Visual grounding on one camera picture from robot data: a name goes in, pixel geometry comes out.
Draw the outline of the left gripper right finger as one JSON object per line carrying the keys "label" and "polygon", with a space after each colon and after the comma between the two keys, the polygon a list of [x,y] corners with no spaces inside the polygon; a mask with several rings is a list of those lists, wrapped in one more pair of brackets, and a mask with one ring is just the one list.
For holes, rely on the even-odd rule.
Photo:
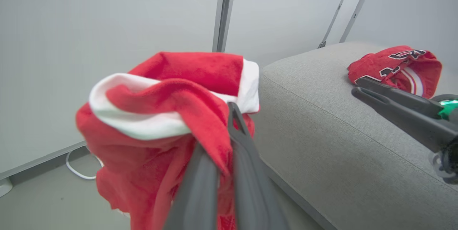
{"label": "left gripper right finger", "polygon": [[238,106],[228,103],[228,132],[233,147],[234,198],[239,230],[288,230],[289,225],[266,175]]}

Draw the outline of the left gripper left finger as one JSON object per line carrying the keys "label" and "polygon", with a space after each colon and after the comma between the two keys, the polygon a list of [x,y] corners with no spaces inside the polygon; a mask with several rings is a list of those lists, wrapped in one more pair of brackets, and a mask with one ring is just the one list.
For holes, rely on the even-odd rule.
{"label": "left gripper left finger", "polygon": [[219,170],[197,143],[164,230],[216,230]]}

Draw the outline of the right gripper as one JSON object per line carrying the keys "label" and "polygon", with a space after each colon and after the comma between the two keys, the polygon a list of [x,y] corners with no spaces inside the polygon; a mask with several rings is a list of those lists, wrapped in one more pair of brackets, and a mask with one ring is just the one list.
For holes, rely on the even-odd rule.
{"label": "right gripper", "polygon": [[457,95],[431,100],[382,84],[369,77],[356,80],[354,97],[410,135],[430,151],[435,173],[450,185],[458,184]]}

